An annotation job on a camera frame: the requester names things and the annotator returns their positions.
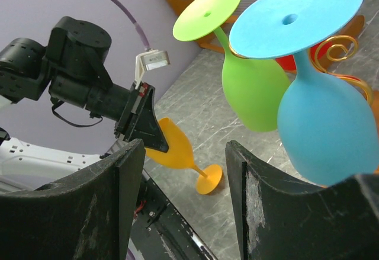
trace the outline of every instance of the purple wall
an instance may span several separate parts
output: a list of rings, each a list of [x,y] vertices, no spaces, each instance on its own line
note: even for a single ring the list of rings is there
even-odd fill
[[[165,0],[120,0],[140,23],[154,48],[167,50],[171,65],[153,70],[145,80],[156,87],[160,98],[199,53],[195,43],[182,43],[172,37],[176,20]],[[126,16],[108,0],[1,0],[0,48],[17,37],[47,44],[50,30],[62,16],[83,19],[106,29],[113,44],[106,61],[113,81],[130,87],[134,79],[135,56],[143,46]],[[74,106],[59,109],[76,123],[90,123],[88,112]],[[71,127],[51,113],[47,92],[38,101],[24,100],[0,114],[0,127],[25,142],[79,153],[103,153],[114,142],[114,122],[104,120],[87,129]]]

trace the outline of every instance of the gray floor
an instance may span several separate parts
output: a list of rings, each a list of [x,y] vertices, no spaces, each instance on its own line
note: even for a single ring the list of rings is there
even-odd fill
[[[360,14],[366,25],[355,57],[334,66],[339,73],[366,80],[379,89],[379,0],[365,0]],[[300,177],[282,147],[277,131],[253,133],[246,129],[227,104],[221,87],[223,55],[203,50],[156,105],[158,118],[169,116],[187,134],[199,167],[217,163],[226,174],[224,148],[237,140],[261,159]],[[145,169],[190,225],[221,260],[239,259],[227,176],[212,195],[195,191],[196,172],[164,168],[147,160]]]

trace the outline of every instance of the plastic wine glass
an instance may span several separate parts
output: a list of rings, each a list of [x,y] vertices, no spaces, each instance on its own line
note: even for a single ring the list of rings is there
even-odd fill
[[[230,32],[233,50],[244,57],[293,54],[297,76],[280,103],[279,135],[296,170],[317,184],[330,186],[354,174],[373,173],[379,165],[369,104],[347,82],[318,72],[307,53],[346,25],[362,2],[258,0]]]
[[[222,86],[227,102],[250,130],[272,131],[278,127],[279,104],[290,81],[275,60],[246,59],[231,53],[220,26],[240,1],[194,0],[177,19],[173,34],[179,41],[193,41],[214,32],[225,52]]]
[[[216,189],[223,176],[222,167],[212,164],[201,170],[195,164],[191,142],[185,133],[168,117],[162,118],[158,123],[166,138],[169,150],[165,153],[146,148],[146,155],[168,168],[195,170],[200,175],[196,183],[196,191],[199,194],[209,194]]]

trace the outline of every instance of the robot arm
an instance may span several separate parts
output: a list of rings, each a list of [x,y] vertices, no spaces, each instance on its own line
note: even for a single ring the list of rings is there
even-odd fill
[[[91,118],[115,121],[115,137],[125,142],[140,138],[146,147],[168,151],[154,110],[154,87],[141,82],[144,70],[169,64],[166,52],[152,51],[139,57],[142,73],[130,89],[112,82],[104,61],[111,37],[101,27],[63,17],[43,47],[18,38],[0,52],[0,107],[23,98],[38,101],[49,86],[53,114],[75,127],[55,110],[70,103],[89,111]]]

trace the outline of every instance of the glass stem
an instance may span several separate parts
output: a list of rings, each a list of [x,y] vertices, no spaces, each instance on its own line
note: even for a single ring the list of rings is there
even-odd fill
[[[314,69],[312,63],[310,62],[307,50],[302,50],[293,54],[293,56],[297,68],[296,77],[306,79],[317,75],[317,70]]]
[[[226,36],[224,30],[221,27],[217,27],[213,32],[224,49],[225,54],[231,54],[229,50],[229,38]]]
[[[203,176],[203,177],[205,177],[205,178],[208,177],[208,175],[205,174],[205,172],[202,171],[199,167],[197,167],[196,164],[194,164],[194,167],[193,167],[193,168],[194,168],[194,169],[196,170],[196,172],[199,173],[201,176]]]

